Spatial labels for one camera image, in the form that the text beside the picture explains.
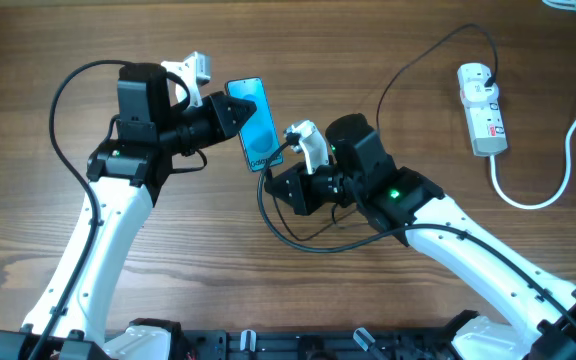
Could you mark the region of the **blue Galaxy smartphone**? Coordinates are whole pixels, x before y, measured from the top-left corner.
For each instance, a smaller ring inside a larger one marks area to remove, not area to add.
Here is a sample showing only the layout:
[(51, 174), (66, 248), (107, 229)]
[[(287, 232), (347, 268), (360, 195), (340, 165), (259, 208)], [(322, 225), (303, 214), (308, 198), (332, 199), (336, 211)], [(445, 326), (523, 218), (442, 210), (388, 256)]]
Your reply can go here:
[(225, 89), (228, 95), (252, 101), (256, 106), (255, 113), (241, 128), (239, 138), (248, 169), (258, 172), (280, 146), (262, 79), (251, 77), (231, 80), (226, 83)]

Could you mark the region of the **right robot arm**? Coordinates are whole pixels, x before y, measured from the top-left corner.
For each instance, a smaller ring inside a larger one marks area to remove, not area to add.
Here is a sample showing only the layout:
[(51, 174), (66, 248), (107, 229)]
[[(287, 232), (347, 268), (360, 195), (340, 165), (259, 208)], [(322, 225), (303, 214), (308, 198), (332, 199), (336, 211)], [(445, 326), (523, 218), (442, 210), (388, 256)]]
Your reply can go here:
[(364, 115), (343, 116), (325, 132), (299, 121), (284, 136), (304, 159), (279, 175), (263, 168), (259, 196), (280, 199), (302, 216), (326, 203), (355, 205), (376, 231), (356, 247), (394, 237), (448, 268), (505, 318), (456, 318), (447, 335), (456, 356), (576, 359), (576, 285), (522, 257), (427, 177), (397, 167)]

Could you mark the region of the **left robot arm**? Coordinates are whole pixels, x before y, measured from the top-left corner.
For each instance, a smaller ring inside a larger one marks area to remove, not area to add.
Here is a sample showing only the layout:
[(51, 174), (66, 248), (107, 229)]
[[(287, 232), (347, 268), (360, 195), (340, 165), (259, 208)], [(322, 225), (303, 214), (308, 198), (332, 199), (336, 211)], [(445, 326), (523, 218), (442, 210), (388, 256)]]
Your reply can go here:
[(138, 318), (107, 339), (107, 318), (134, 238), (150, 216), (176, 155), (201, 155), (236, 136), (253, 102), (198, 88), (184, 64), (117, 61), (119, 112), (74, 176), (85, 196), (46, 290), (17, 331), (0, 330), (0, 359), (190, 359), (179, 323)]

